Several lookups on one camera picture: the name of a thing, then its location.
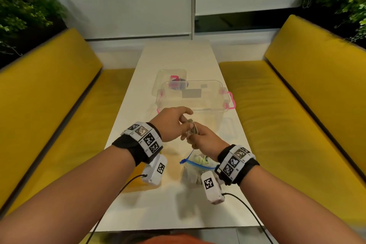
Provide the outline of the person's orange shirt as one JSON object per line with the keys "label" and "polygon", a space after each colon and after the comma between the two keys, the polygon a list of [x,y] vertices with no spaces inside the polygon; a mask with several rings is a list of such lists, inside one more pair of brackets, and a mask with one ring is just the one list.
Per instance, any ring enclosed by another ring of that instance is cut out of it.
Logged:
{"label": "person's orange shirt", "polygon": [[215,244],[201,240],[188,234],[160,235],[149,238],[138,244]]}

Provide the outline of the black wristband with marker blocks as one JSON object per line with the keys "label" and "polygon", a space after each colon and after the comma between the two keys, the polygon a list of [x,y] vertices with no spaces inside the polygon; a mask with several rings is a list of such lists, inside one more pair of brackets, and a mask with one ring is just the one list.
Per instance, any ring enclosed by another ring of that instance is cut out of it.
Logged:
{"label": "black wristband with marker blocks", "polygon": [[259,166],[255,155],[241,145],[230,145],[217,157],[219,164],[214,172],[225,185],[241,184],[254,166]]}
{"label": "black wristband with marker blocks", "polygon": [[128,150],[135,166],[151,163],[163,148],[159,131],[149,122],[134,123],[123,131],[112,145]]}

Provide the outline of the clear zip bag blue slider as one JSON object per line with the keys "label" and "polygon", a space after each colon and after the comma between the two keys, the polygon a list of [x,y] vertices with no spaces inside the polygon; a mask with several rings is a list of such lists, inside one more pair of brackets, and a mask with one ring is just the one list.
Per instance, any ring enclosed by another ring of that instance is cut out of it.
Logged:
{"label": "clear zip bag blue slider", "polygon": [[179,164],[182,167],[181,182],[186,186],[196,186],[202,185],[201,175],[208,171],[214,172],[219,163],[198,149],[193,149]]}

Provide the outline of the small clear plastic packet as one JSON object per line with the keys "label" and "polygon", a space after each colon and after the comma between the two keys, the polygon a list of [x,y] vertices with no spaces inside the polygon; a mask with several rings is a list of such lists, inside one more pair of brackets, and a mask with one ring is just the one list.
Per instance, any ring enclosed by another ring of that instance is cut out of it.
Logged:
{"label": "small clear plastic packet", "polygon": [[190,130],[186,131],[185,133],[185,139],[189,139],[191,135],[199,135],[198,128],[196,126],[196,123],[190,118]]}

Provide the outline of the person's right hand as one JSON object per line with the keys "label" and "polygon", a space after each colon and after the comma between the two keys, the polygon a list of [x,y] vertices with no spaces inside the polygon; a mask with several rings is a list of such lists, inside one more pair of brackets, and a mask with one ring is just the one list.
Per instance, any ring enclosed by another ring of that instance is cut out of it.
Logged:
{"label": "person's right hand", "polygon": [[229,146],[230,144],[222,140],[207,126],[204,126],[204,149],[200,149],[201,153],[219,162],[218,156]]}

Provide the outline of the yellow bench seat cushion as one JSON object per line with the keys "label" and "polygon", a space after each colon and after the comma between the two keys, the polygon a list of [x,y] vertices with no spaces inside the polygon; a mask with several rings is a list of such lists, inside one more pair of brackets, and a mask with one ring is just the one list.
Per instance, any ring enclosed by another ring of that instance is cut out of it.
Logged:
{"label": "yellow bench seat cushion", "polygon": [[265,61],[219,67],[260,165],[349,225],[366,227],[366,184],[272,68]]}
{"label": "yellow bench seat cushion", "polygon": [[4,217],[105,147],[135,69],[107,69],[88,87],[31,167]]}

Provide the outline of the yellow bench backrest cushion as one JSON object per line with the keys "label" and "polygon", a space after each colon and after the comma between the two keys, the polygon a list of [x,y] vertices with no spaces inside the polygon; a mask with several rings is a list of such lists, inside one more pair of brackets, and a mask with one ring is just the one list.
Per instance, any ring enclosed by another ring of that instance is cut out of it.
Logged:
{"label": "yellow bench backrest cushion", "polygon": [[71,28],[0,71],[0,209],[102,66]]}
{"label": "yellow bench backrest cushion", "polygon": [[366,49],[290,15],[264,56],[366,182]]}

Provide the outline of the person's left hand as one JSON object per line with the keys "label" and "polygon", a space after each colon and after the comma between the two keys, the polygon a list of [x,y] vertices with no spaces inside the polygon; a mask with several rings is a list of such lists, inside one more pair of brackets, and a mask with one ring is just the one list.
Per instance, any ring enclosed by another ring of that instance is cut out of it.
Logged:
{"label": "person's left hand", "polygon": [[161,140],[167,143],[181,137],[182,129],[178,121],[184,114],[193,115],[193,111],[184,106],[164,108],[149,123],[158,130]]}

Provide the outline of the person's right forearm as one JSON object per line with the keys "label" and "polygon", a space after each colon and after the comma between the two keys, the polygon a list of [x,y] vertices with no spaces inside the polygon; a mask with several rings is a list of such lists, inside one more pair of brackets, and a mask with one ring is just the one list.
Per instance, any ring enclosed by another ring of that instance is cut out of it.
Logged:
{"label": "person's right forearm", "polygon": [[331,211],[261,166],[246,174],[240,189],[279,244],[366,244]]}

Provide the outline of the clear plastic box lid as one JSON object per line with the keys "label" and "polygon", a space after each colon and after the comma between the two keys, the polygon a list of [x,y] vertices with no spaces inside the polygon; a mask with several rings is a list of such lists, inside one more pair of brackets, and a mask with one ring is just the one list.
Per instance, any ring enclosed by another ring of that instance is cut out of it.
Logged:
{"label": "clear plastic box lid", "polygon": [[158,89],[161,88],[165,82],[171,82],[171,86],[177,87],[176,81],[185,81],[187,79],[187,72],[184,69],[162,69],[157,72],[151,94],[153,97],[157,96]]}

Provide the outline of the green fern plant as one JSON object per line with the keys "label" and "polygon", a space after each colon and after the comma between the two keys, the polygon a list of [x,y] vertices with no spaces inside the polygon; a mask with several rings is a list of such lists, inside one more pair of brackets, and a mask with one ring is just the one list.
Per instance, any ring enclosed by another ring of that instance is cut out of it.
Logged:
{"label": "green fern plant", "polygon": [[0,70],[67,29],[61,0],[0,0]]}

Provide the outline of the pink and blue small item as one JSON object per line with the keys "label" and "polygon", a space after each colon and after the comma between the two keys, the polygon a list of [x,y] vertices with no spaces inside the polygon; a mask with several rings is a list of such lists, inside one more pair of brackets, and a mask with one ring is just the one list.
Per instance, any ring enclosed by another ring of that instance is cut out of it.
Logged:
{"label": "pink and blue small item", "polygon": [[170,82],[168,83],[168,88],[172,90],[184,90],[187,89],[189,86],[189,83],[183,79],[180,78],[177,75],[171,75],[170,76]]}

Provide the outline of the person's left forearm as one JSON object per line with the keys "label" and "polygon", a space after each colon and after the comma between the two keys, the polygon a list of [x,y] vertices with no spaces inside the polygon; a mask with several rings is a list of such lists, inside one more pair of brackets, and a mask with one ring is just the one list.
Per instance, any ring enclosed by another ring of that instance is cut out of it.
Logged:
{"label": "person's left forearm", "polygon": [[127,149],[110,146],[66,173],[0,221],[0,244],[78,244],[135,169]]}

